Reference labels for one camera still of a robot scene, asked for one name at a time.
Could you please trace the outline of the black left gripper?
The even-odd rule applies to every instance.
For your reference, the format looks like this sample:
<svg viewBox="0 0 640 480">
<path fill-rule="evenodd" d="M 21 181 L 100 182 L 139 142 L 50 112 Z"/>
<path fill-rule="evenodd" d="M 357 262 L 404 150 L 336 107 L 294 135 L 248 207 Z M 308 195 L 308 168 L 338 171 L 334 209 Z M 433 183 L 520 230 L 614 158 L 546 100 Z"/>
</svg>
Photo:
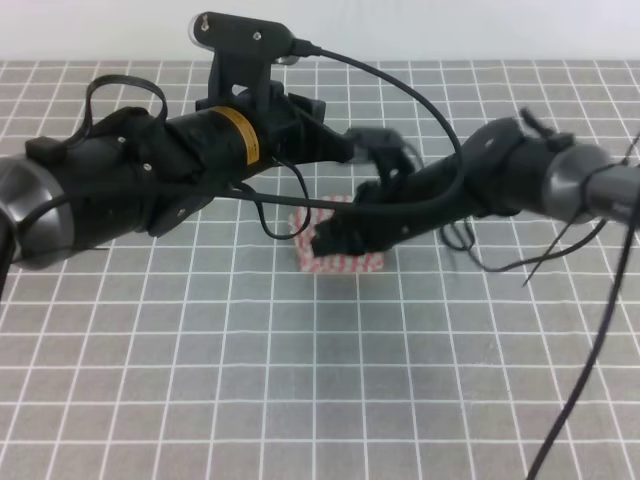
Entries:
<svg viewBox="0 0 640 480">
<path fill-rule="evenodd" d="M 99 122 L 90 108 L 74 134 L 25 144 L 27 238 L 160 237 L 214 198 L 278 164 L 347 163 L 353 142 L 324 123 L 326 104 L 273 93 L 259 112 L 249 93 L 180 117 L 124 107 Z"/>
</svg>

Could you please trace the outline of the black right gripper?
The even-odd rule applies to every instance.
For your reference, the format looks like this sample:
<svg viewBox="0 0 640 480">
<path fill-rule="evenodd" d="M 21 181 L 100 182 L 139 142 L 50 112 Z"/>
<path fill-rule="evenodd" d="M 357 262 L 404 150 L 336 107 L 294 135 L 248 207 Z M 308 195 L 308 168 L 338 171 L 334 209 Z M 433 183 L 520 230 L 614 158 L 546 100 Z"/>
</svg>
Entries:
<svg viewBox="0 0 640 480">
<path fill-rule="evenodd" d="M 436 228 L 436 216 L 460 194 L 459 152 L 418 168 L 411 144 L 395 130 L 351 128 L 354 158 L 375 165 L 378 178 L 356 189 L 352 203 L 335 209 L 322 224 L 331 242 L 339 238 L 353 250 L 384 252 Z"/>
</svg>

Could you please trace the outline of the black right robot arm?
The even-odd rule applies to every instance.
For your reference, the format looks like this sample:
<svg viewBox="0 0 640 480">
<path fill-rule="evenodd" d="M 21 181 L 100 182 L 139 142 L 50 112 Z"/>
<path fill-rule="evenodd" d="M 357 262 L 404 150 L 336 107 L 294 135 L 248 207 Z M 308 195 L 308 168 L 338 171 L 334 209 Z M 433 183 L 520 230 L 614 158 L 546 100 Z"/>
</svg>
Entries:
<svg viewBox="0 0 640 480">
<path fill-rule="evenodd" d="M 392 205 L 394 213 L 337 212 L 316 225 L 311 248 L 317 257 L 384 252 L 459 220 L 522 211 L 563 222 L 630 224 L 638 196 L 638 168 L 567 133 L 529 136 L 507 117 L 477 130 L 460 156 L 362 184 L 358 208 Z"/>
</svg>

